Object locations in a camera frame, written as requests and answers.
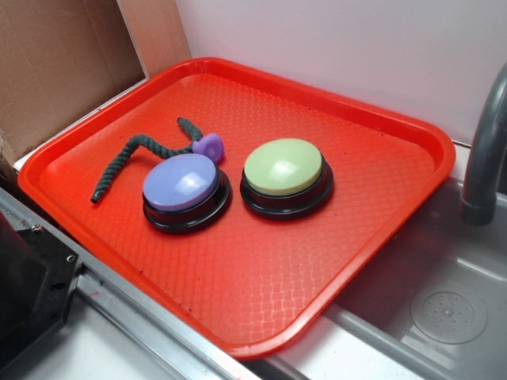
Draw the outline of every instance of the rope toy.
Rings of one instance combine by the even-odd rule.
[[[122,151],[109,163],[105,171],[102,173],[101,179],[98,181],[90,201],[94,204],[99,203],[102,196],[111,187],[112,181],[116,175],[122,170],[128,159],[140,146],[144,146],[151,153],[157,155],[163,160],[179,154],[192,152],[204,154],[215,163],[219,162],[223,158],[223,142],[217,134],[212,133],[206,135],[203,139],[202,132],[190,120],[178,117],[177,123],[192,139],[192,142],[189,145],[182,149],[172,150],[166,148],[148,135],[141,134],[131,137],[125,144]]]

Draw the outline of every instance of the button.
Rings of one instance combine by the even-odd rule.
[[[248,184],[268,196],[288,196],[310,187],[322,171],[322,155],[311,143],[279,139],[259,146],[246,159]]]
[[[216,181],[216,166],[212,160],[202,154],[181,154],[150,171],[143,193],[157,210],[181,211],[206,199]]]
[[[188,234],[211,225],[231,204],[231,183],[202,154],[174,156],[155,166],[143,185],[143,212],[165,234]]]
[[[257,216],[292,220],[324,206],[334,190],[333,171],[320,151],[300,139],[259,146],[246,159],[240,191]]]

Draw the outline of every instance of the black object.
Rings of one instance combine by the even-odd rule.
[[[0,376],[67,320],[78,256],[42,227],[14,231],[0,213]]]
[[[243,170],[239,186],[246,206],[257,216],[271,220],[293,220],[307,216],[330,199],[334,190],[333,171],[322,156],[322,171],[308,188],[289,196],[268,196],[254,190]]]
[[[143,211],[148,222],[164,234],[182,235],[197,232],[220,218],[231,204],[231,183],[226,174],[216,168],[219,180],[211,195],[196,206],[182,211],[160,211],[143,196]]]
[[[491,88],[475,132],[459,205],[464,222],[485,226],[493,221],[506,147],[507,64]]]

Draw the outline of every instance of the green button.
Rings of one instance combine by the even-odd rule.
[[[290,196],[309,188],[322,171],[322,155],[300,139],[267,142],[246,159],[248,184],[267,196]]]

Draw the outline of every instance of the purple button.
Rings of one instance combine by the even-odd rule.
[[[143,194],[159,211],[183,211],[208,198],[217,181],[212,160],[202,154],[181,154],[150,171]]]

